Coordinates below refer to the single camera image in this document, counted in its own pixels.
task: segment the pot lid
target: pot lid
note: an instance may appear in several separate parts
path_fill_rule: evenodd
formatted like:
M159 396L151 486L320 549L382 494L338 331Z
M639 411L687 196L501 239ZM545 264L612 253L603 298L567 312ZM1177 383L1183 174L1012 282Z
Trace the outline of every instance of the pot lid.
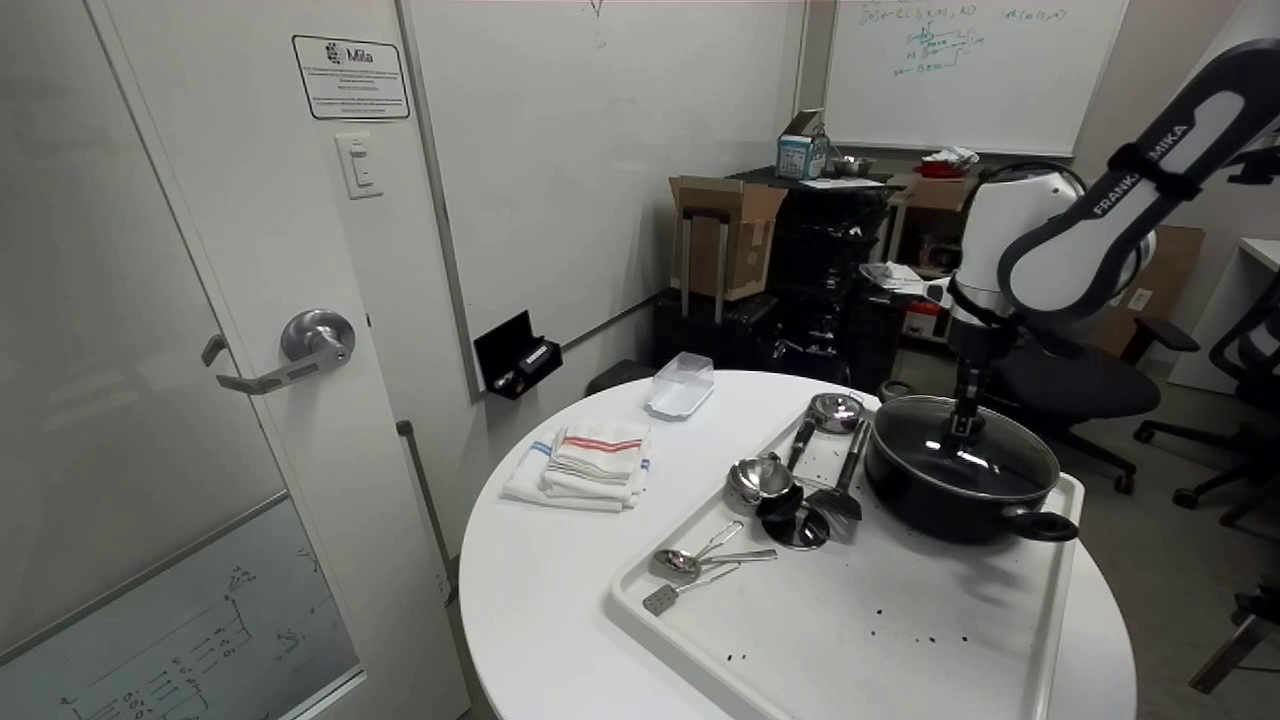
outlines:
M876 447L913 476L981 500L1041 500L1058 482L1051 447L1025 422L951 396L895 396L876 411Z

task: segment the glass panel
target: glass panel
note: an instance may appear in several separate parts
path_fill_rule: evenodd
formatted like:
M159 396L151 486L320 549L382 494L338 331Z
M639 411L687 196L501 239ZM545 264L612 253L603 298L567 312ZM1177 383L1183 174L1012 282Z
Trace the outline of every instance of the glass panel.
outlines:
M290 500L89 613L0 672L6 715L280 715L353 672Z
M0 107L0 715L325 686L347 630L254 403L202 369L221 325L83 4L0 6Z

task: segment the door lever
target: door lever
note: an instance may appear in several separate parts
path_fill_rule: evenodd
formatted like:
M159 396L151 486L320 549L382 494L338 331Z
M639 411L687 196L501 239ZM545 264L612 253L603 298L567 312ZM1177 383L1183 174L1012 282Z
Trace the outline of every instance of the door lever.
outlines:
M202 359L210 363L223 346L230 346L230 339L215 335L215 339L210 339ZM358 352L358 328L338 312L310 307L285 325L280 352L290 359L285 369L278 369L269 376L215 376L215 383L243 393L243 396L263 396L263 393L278 393L299 376L341 369Z

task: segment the spoon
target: spoon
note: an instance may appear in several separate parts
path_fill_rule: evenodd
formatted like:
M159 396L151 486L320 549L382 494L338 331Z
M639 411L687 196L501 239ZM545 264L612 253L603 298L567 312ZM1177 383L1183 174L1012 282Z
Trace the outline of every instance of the spoon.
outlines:
M745 527L745 520L738 514L738 520L727 520L727 527L721 527L718 535L710 535L697 550L685 550L685 549L676 549L676 542L666 542L666 549L657 549L654 550L654 559L657 559L657 569L676 569L680 559L674 559L674 555L687 555L687 559L703 559L703 555L711 555L734 532L741 532Z
M741 550L680 550L680 549L657 549L654 559L674 576L674 579L701 579L710 569L725 562L747 562L747 559L770 559L778 549L741 549Z

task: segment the office chair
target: office chair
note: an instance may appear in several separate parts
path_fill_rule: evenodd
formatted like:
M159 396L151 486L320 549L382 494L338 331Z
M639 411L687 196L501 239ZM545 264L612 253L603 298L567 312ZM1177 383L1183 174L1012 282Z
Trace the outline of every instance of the office chair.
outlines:
M1210 655L1210 663L1202 663L1202 672L1193 674L1193 686L1202 696L1214 696L1219 680L1230 680L1258 644L1263 644L1278 623L1280 623L1280 584L1263 579L1260 593L1236 593L1236 613L1232 613L1232 640L1225 649L1217 649Z
M1236 378L1236 396L1243 403L1280 411L1280 279L1214 343L1210 359ZM1258 434L1241 428L1232 434L1143 421L1133 438L1151 443L1158 434L1180 434L1193 443L1230 447L1241 461L1210 476L1204 482L1172 491L1180 508L1195 508L1210 491L1241 482L1241 480L1268 480L1280 467L1280 434ZM1243 510L1260 508L1263 494L1236 503L1225 525L1241 520Z
M1110 452L1083 434L1075 422L1143 414L1160 403L1160 389L1138 369L1138 359L1163 343L1172 352L1195 352L1202 343L1151 315L1133 315L1133 339L1121 356L1101 346L1025 331L1009 346L981 359L981 398L1015 414L1044 438L1067 443L1093 461L1121 467L1118 491L1133 494L1138 463L1121 452Z

